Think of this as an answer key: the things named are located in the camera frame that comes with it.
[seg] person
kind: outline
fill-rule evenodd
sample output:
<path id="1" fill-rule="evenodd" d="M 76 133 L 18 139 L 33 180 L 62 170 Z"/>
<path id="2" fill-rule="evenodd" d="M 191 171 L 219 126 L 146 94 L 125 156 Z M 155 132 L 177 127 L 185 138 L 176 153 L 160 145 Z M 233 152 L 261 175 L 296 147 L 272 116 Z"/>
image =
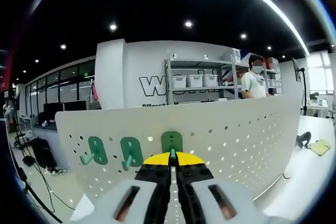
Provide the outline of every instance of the person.
<path id="1" fill-rule="evenodd" d="M 249 71 L 242 77 L 242 95 L 244 98 L 262 98 L 268 95 L 263 70 L 262 57 L 251 55 L 248 59 Z"/>

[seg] white desk surface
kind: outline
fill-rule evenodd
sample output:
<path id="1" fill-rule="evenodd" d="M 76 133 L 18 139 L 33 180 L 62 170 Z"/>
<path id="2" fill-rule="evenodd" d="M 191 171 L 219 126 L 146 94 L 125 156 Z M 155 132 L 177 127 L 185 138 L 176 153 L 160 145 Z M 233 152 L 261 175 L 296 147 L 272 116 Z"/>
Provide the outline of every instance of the white desk surface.
<path id="1" fill-rule="evenodd" d="M 323 105 L 319 105 L 319 102 L 307 104 L 307 109 L 309 110 L 327 110 L 328 104 L 325 99 L 323 99 Z"/>
<path id="2" fill-rule="evenodd" d="M 292 157 L 285 175 L 289 180 L 280 179 L 266 193 L 260 196 L 255 205 L 269 216 L 278 216 L 290 220 L 299 218 L 307 208 L 317 200 L 320 191 L 333 169 L 335 155 L 335 134 L 333 123 L 329 119 L 301 116 L 298 134 L 311 132 L 311 143 L 321 138 L 331 144 L 331 149 L 322 157 L 311 150 L 293 149 Z M 94 206 L 83 195 L 70 220 L 76 221 L 94 211 Z"/>

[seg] white t-shirt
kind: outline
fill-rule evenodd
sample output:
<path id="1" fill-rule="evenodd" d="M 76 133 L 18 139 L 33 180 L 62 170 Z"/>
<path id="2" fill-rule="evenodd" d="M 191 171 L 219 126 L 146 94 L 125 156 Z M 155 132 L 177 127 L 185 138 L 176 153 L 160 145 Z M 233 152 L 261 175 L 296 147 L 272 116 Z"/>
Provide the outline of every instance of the white t-shirt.
<path id="1" fill-rule="evenodd" d="M 262 75 L 248 71 L 242 77 L 242 91 L 248 91 L 253 98 L 267 96 L 266 82 Z"/>

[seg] white pegboard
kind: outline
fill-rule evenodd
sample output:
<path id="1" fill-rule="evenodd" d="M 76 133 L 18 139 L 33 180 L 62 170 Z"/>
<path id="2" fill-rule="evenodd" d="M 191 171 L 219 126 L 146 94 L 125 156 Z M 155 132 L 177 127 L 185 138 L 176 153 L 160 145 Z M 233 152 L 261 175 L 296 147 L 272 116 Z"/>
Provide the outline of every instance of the white pegboard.
<path id="1" fill-rule="evenodd" d="M 202 158 L 216 178 L 229 179 L 260 195 L 283 173 L 298 129 L 300 97 L 271 97 L 227 102 L 149 108 L 59 112 L 57 129 L 69 164 L 88 198 L 95 202 L 138 168 L 125 172 L 120 140 L 133 136 L 143 158 L 161 153 L 161 135 L 177 131 L 183 151 Z M 107 165 L 83 166 L 79 155 L 90 155 L 88 138 L 104 142 Z M 185 223 L 172 176 L 166 220 Z"/>

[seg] potted plant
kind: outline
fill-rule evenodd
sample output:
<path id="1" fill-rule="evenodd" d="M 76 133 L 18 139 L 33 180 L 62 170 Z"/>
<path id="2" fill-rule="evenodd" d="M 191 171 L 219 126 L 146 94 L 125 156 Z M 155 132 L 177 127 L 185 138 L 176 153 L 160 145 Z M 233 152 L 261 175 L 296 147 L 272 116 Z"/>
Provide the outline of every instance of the potted plant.
<path id="1" fill-rule="evenodd" d="M 312 102 L 316 102 L 316 101 L 317 101 L 317 97 L 318 97 L 319 95 L 320 95 L 319 92 L 311 93 L 311 94 L 309 95 L 309 99 L 310 99 L 310 101 L 312 101 Z"/>

